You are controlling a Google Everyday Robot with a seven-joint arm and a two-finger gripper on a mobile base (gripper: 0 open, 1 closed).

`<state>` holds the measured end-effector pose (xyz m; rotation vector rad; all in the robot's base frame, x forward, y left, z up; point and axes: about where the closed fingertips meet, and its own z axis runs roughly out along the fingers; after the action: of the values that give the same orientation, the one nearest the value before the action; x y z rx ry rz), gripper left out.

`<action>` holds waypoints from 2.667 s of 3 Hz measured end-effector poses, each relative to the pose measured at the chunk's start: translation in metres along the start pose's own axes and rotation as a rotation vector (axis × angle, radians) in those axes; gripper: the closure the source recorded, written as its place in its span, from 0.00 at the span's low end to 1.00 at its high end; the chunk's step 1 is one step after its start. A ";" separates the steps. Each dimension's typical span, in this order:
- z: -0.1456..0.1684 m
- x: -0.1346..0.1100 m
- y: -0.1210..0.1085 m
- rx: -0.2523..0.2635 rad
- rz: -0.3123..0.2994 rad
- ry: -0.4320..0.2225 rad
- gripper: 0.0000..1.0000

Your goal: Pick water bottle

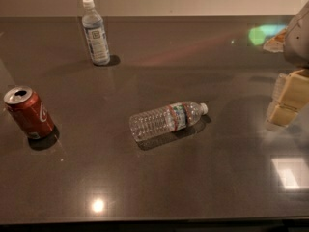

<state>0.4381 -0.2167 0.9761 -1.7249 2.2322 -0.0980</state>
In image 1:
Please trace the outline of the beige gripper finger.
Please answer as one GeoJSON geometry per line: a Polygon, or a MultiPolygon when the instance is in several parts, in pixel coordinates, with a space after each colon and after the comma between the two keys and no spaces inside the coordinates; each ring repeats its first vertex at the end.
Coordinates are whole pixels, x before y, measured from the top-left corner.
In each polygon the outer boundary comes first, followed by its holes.
{"type": "Polygon", "coordinates": [[[285,128],[309,103],[309,70],[286,74],[286,82],[279,99],[272,98],[267,109],[268,128],[285,128]]]}
{"type": "Polygon", "coordinates": [[[277,101],[281,95],[281,92],[284,88],[286,82],[286,75],[284,73],[280,73],[276,79],[274,84],[273,94],[272,97],[277,101]]]}

